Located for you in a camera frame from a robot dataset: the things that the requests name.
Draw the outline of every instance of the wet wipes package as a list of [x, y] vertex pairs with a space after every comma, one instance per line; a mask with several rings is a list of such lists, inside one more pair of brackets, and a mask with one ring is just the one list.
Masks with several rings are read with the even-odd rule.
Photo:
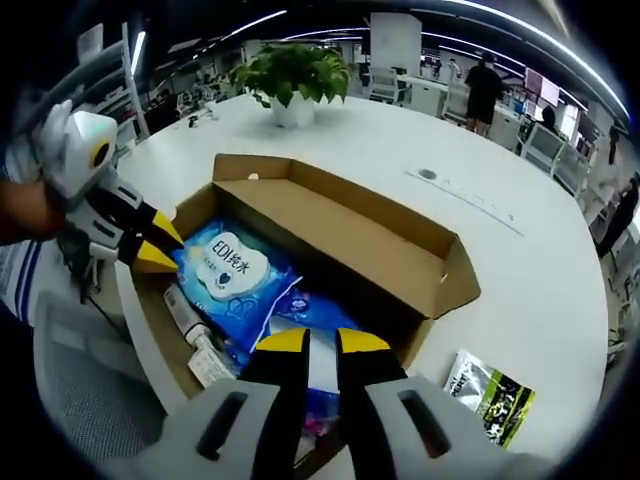
[[263, 336], [275, 301], [297, 280], [284, 255], [224, 219], [202, 228], [172, 258], [185, 297], [246, 352]]
[[332, 335], [338, 328], [360, 330], [360, 327], [336, 303], [322, 295], [306, 292], [297, 286], [276, 303], [273, 314], [303, 327], [330, 331]]

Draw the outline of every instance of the cardboard box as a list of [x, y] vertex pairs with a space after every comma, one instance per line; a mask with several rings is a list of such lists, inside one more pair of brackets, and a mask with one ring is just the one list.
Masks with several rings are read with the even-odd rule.
[[[433, 321], [480, 295], [455, 233], [296, 160], [217, 155], [212, 182], [178, 206], [174, 225], [188, 238], [218, 215], [287, 251], [307, 287], [386, 340], [405, 367]], [[172, 279], [135, 274], [134, 285], [161, 352], [192, 397], [201, 390], [187, 367], [193, 350], [162, 298]]]

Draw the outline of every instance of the label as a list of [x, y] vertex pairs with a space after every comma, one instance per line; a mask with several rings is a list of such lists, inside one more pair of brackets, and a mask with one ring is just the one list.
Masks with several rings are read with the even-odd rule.
[[216, 235], [204, 249], [196, 276], [216, 300], [246, 295], [269, 274], [269, 260], [248, 248], [231, 232]]
[[221, 378], [235, 378], [216, 353], [209, 348], [200, 349], [193, 354], [189, 360], [189, 369], [204, 388]]

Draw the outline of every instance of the potted plant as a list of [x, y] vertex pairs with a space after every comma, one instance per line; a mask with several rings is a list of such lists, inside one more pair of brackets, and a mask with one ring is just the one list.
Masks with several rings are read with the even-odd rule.
[[239, 89], [246, 87], [265, 108], [272, 108], [283, 127], [305, 126], [313, 120], [313, 103], [322, 97], [344, 102], [349, 69], [338, 52], [301, 44], [264, 47], [250, 64], [230, 73]]

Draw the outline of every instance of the desk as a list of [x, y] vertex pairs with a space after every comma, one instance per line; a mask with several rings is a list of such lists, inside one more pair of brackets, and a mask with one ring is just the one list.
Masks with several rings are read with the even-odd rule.
[[[210, 180], [218, 152], [292, 157], [458, 232], [482, 294], [436, 322], [409, 373], [442, 385], [465, 348], [536, 391], [510, 450], [555, 461], [573, 447], [598, 404], [608, 333], [600, 264], [573, 198], [499, 145], [404, 108], [347, 97], [318, 107], [315, 124], [298, 131], [275, 127], [251, 97], [217, 108], [218, 121], [203, 118], [189, 129], [181, 120], [136, 146], [120, 162], [123, 179], [171, 217]], [[521, 234], [405, 173], [416, 165], [509, 212]], [[185, 396], [153, 341], [129, 270], [118, 264], [116, 277], [142, 366], [171, 413]]]
[[[449, 91], [449, 87], [447, 85], [444, 83], [434, 82], [433, 80], [426, 80], [424, 78], [410, 77], [408, 75], [398, 75], [398, 80], [407, 82], [413, 87], [411, 92], [411, 103], [408, 105], [409, 108], [435, 117], [441, 116], [442, 104], [444, 103], [444, 98]], [[438, 109], [433, 108], [434, 103], [439, 104]], [[495, 112], [510, 121], [520, 122], [520, 116], [516, 112], [500, 103], [496, 103]]]

